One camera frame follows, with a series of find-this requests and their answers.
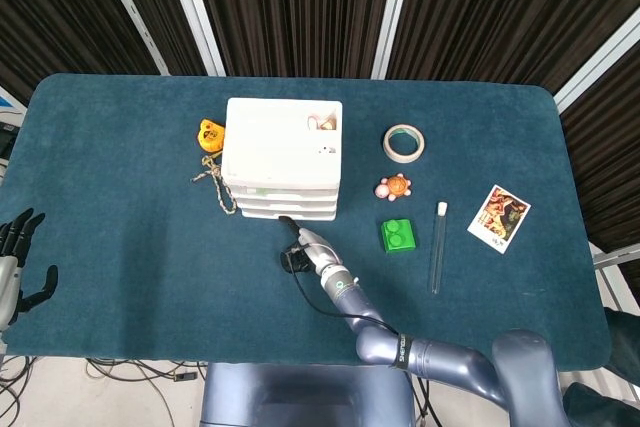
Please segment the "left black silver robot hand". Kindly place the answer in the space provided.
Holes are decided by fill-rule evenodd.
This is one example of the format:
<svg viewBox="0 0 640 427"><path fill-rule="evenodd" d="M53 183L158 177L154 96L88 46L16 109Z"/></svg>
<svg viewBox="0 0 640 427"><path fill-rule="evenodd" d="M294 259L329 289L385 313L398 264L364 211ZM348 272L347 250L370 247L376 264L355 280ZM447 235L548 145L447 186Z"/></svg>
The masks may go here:
<svg viewBox="0 0 640 427"><path fill-rule="evenodd" d="M36 228L44 221L45 214L35 215L28 208L11 222L1 225L1 331L5 332L16 322L20 314L27 313L49 300L55 293L59 272L50 265L43 287L29 296L24 296L22 276L32 237Z"/></svg>

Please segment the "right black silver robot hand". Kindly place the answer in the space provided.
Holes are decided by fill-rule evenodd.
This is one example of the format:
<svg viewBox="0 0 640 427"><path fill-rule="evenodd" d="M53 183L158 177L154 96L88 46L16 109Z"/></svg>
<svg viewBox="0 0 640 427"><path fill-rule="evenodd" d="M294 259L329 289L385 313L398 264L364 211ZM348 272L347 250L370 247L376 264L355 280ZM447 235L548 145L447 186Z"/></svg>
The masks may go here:
<svg viewBox="0 0 640 427"><path fill-rule="evenodd" d="M326 239L301 227L290 217L279 216L278 220L295 236L295 241L280 253L281 266L287 273L313 271L321 276L325 269L342 265L341 259Z"/></svg>

